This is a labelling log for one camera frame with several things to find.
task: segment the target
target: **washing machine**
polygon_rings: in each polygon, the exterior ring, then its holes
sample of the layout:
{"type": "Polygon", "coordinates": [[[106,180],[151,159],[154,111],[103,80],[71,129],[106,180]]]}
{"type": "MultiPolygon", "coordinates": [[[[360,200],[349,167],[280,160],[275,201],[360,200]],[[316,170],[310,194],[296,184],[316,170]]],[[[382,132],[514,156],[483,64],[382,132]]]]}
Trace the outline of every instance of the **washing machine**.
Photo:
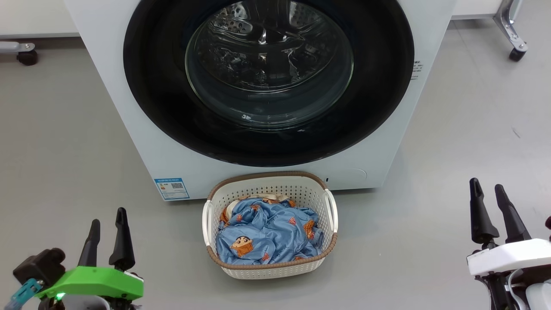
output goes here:
{"type": "Polygon", "coordinates": [[[66,0],[164,200],[301,170],[383,184],[455,0],[66,0]]]}

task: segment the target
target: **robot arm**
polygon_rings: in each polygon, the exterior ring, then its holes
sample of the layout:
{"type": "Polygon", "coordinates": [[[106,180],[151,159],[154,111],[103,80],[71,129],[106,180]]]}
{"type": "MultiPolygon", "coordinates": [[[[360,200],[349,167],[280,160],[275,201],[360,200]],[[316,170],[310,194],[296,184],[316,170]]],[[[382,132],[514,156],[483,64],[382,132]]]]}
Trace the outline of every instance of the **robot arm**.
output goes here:
{"type": "MultiPolygon", "coordinates": [[[[467,257],[475,280],[486,285],[492,310],[551,310],[551,237],[532,239],[502,185],[495,186],[507,240],[497,245],[498,230],[484,206],[478,179],[471,185],[471,235],[482,245],[467,257]]],[[[545,224],[551,229],[551,217],[545,224]]]]}
{"type": "Polygon", "coordinates": [[[143,296],[143,279],[126,270],[135,264],[126,210],[117,210],[117,238],[109,264],[97,267],[100,222],[92,221],[76,268],[65,271],[65,253],[48,249],[22,262],[13,275],[23,285],[4,310],[19,310],[33,296],[41,300],[39,310],[135,310],[132,301],[143,296]]]}

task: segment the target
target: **blue bedsheet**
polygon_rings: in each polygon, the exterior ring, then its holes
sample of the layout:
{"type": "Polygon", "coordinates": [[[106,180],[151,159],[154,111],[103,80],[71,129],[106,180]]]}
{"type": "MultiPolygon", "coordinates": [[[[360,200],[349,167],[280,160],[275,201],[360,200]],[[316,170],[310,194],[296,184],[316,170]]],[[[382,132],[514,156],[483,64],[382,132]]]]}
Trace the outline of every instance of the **blue bedsheet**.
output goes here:
{"type": "Polygon", "coordinates": [[[246,198],[231,216],[220,217],[218,257],[233,265],[265,265],[317,256],[323,231],[310,208],[295,208],[292,200],[246,198]]]}

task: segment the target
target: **caster wheel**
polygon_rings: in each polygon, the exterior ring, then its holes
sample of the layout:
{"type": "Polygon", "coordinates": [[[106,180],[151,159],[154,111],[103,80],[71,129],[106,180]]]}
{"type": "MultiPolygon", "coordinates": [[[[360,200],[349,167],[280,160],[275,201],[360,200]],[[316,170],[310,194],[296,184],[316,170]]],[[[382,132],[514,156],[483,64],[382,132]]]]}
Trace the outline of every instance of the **caster wheel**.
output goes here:
{"type": "Polygon", "coordinates": [[[509,59],[513,60],[513,61],[519,61],[519,60],[522,59],[524,54],[526,54],[526,52],[521,52],[521,51],[517,51],[517,50],[513,49],[511,51],[511,54],[509,54],[509,59]]]}
{"type": "Polygon", "coordinates": [[[19,60],[20,63],[26,66],[32,66],[37,63],[38,54],[36,53],[36,51],[19,52],[19,54],[17,55],[17,60],[19,60]]]}

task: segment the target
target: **brown basket rim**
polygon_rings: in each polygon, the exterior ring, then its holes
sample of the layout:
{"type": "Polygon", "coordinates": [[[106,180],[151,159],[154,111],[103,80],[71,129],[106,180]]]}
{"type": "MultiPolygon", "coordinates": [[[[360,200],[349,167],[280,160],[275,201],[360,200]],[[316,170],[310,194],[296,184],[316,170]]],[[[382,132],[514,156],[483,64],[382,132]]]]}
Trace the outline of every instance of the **brown basket rim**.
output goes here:
{"type": "MultiPolygon", "coordinates": [[[[207,199],[212,200],[214,197],[214,194],[224,185],[238,182],[238,181],[244,181],[244,180],[250,180],[250,179],[259,179],[259,178],[271,178],[271,177],[306,177],[310,178],[316,182],[319,183],[319,185],[326,190],[327,185],[323,182],[322,179],[320,179],[318,176],[303,172],[303,171],[281,171],[281,172],[265,172],[265,173],[254,173],[254,174],[246,174],[246,175],[240,175],[238,177],[229,178],[226,180],[223,180],[222,182],[218,183],[212,191],[210,191],[210,194],[208,195],[207,199]]],[[[284,267],[291,267],[291,266],[297,266],[302,264],[308,264],[312,263],[314,261],[318,261],[320,259],[325,258],[333,248],[335,247],[335,244],[337,243],[337,233],[333,233],[331,237],[331,242],[329,243],[329,246],[325,251],[323,251],[320,255],[305,258],[305,259],[299,259],[294,261],[287,261],[285,263],[276,263],[276,264],[269,264],[269,265],[231,265],[224,263],[221,261],[216,254],[214,254],[214,251],[210,245],[207,246],[207,252],[210,258],[220,267],[230,269],[230,270],[264,270],[264,269],[275,269],[275,268],[284,268],[284,267]]]]}

